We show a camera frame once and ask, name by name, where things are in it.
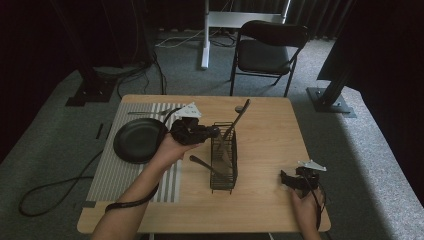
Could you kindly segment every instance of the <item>wire basket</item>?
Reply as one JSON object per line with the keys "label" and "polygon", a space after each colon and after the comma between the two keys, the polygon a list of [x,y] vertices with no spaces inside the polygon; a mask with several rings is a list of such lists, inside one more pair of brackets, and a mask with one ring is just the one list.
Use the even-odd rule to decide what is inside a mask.
{"label": "wire basket", "polygon": [[211,139],[210,188],[232,192],[237,181],[237,139],[231,122],[217,122],[214,126],[220,129],[220,135]]}

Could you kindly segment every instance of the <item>carpeted floor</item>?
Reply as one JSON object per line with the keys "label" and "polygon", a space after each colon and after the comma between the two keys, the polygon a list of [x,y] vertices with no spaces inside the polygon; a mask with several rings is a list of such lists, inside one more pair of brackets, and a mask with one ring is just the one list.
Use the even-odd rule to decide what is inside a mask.
{"label": "carpeted floor", "polygon": [[[176,33],[160,37],[167,38],[172,34]],[[227,39],[215,40],[228,43]],[[328,85],[326,81],[316,81],[316,76],[332,45],[332,41],[326,40],[313,40],[307,44],[299,56],[288,96],[310,157],[328,168],[321,178],[329,197],[330,234],[333,239],[424,239],[424,210],[360,93],[348,88],[342,93],[347,104],[353,107],[356,118],[318,113],[313,108],[306,88]],[[198,41],[178,47],[156,48],[166,76],[167,94],[229,94],[228,79],[234,49],[212,45],[207,70],[200,69],[200,50]],[[116,73],[128,69],[98,70]],[[285,79],[273,87],[270,86],[271,79],[258,81],[240,77],[235,95],[282,96]],[[0,239],[89,238],[76,229],[90,187],[89,179],[78,182],[57,208],[43,216],[26,217],[18,211],[19,201],[28,190],[78,176],[105,144],[107,131],[99,135],[98,129],[101,124],[105,129],[111,126],[120,101],[118,94],[114,93],[108,103],[65,107],[80,83],[81,77],[74,72],[57,86],[0,165]],[[125,79],[119,86],[119,93],[160,94],[158,68],[152,66],[145,74]],[[88,167],[85,176],[94,174],[97,161]],[[34,213],[52,206],[71,184],[52,186],[31,195],[24,203],[24,209]],[[301,239],[298,233],[272,233],[272,237],[275,240]]]}

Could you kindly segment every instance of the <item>wooden tabletop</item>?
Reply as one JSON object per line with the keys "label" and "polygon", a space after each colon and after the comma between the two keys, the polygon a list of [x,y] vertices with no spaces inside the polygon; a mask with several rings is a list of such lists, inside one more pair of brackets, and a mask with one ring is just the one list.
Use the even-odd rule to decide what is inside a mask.
{"label": "wooden tabletop", "polygon": [[[195,102],[202,113],[199,124],[232,122],[236,106],[247,97],[127,95],[123,103]],[[238,179],[229,191],[211,191],[209,170],[188,160],[196,155],[210,163],[210,140],[190,150],[182,161],[180,197],[174,203],[150,203],[139,232],[298,232],[287,187],[280,170],[293,175],[297,161],[309,156],[292,105],[287,98],[252,97],[237,123]],[[91,233],[111,202],[84,208],[78,230]],[[320,231],[331,227],[327,211]]]}

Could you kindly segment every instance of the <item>round plate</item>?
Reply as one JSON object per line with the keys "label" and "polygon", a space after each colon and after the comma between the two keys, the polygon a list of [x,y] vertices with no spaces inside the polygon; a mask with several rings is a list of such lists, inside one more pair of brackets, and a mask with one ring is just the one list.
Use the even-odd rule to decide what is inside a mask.
{"label": "round plate", "polygon": [[113,149],[122,160],[130,163],[146,163],[157,150],[158,136],[168,132],[166,126],[153,118],[139,118],[128,122],[115,135]]}

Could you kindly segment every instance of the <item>gray and white striped mat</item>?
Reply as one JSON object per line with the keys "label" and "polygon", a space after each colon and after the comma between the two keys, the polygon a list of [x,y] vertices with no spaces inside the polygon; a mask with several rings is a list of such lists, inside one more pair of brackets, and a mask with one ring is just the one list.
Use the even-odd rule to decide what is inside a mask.
{"label": "gray and white striped mat", "polygon": [[[165,109],[183,107],[185,104],[176,103],[121,103],[112,124],[105,149],[94,175],[93,182],[88,192],[87,201],[115,201],[129,187],[138,174],[143,170],[144,164],[131,164],[122,161],[113,150],[113,139],[118,130],[134,119],[140,117],[155,118],[164,121],[166,116],[128,115],[128,112],[148,111],[158,112]],[[166,122],[168,129],[176,120],[174,114]],[[177,161],[163,176],[159,190],[152,199],[153,202],[178,202],[181,178],[181,161]]]}

